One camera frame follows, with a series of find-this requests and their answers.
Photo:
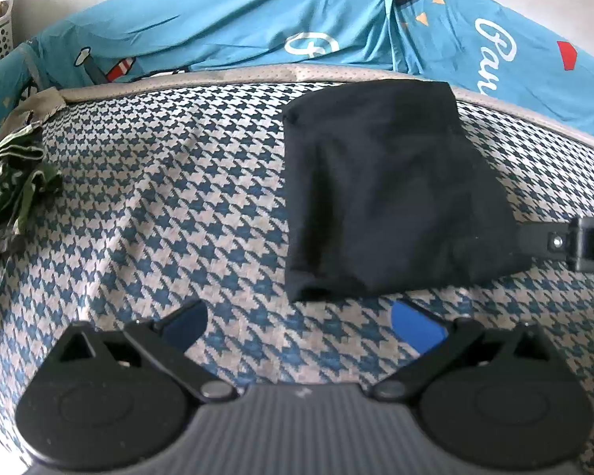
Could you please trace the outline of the houndstooth blue white blanket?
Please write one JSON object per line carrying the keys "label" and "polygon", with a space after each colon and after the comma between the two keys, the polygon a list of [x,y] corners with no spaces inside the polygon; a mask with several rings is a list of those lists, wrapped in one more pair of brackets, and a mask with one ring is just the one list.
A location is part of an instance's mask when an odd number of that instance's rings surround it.
{"label": "houndstooth blue white blanket", "polygon": [[[253,69],[209,83],[61,91],[44,130],[63,191],[37,206],[25,250],[0,258],[0,443],[24,454],[15,405],[66,326],[104,329],[205,299],[193,360],[247,382],[373,383],[417,355],[389,326],[392,298],[289,304],[281,109],[307,91],[385,75]],[[594,217],[594,138],[456,89],[463,131],[497,171],[519,221]],[[594,407],[594,275],[536,260],[472,289],[409,294],[446,317],[508,328],[539,322]],[[581,458],[594,474],[594,429]]]}

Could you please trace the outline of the blue cartoon print bedsheet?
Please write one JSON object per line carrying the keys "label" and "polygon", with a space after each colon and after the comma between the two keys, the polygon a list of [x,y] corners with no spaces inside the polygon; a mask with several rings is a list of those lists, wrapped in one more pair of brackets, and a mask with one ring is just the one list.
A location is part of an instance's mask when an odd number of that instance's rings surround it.
{"label": "blue cartoon print bedsheet", "polygon": [[493,0],[107,0],[0,58],[0,127],[49,88],[309,62],[440,80],[594,136],[594,57]]}

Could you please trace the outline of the black t-shirt white stripes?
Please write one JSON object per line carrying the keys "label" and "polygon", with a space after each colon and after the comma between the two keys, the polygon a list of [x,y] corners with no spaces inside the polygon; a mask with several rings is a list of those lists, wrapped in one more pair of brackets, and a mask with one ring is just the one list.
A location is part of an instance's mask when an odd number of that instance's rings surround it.
{"label": "black t-shirt white stripes", "polygon": [[530,267],[448,84],[312,91],[282,121],[290,301],[465,287]]}

